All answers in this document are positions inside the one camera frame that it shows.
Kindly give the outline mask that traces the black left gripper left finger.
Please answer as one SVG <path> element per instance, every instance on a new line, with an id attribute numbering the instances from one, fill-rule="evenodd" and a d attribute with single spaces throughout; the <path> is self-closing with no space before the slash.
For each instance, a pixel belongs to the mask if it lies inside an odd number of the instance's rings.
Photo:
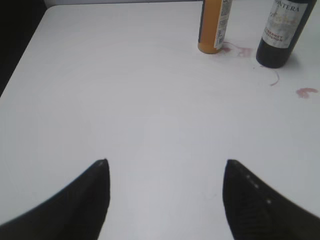
<path id="1" fill-rule="evenodd" d="M 97 240 L 110 205 L 110 167 L 95 161 L 69 185 L 0 226 L 2 240 Z"/>

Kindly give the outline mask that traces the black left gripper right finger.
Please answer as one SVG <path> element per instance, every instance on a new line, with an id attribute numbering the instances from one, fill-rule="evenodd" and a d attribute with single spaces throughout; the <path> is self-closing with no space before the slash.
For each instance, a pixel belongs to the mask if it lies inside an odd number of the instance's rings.
<path id="1" fill-rule="evenodd" d="M 235 240 L 318 240 L 320 219 L 235 159 L 226 163 L 222 200 Z"/>

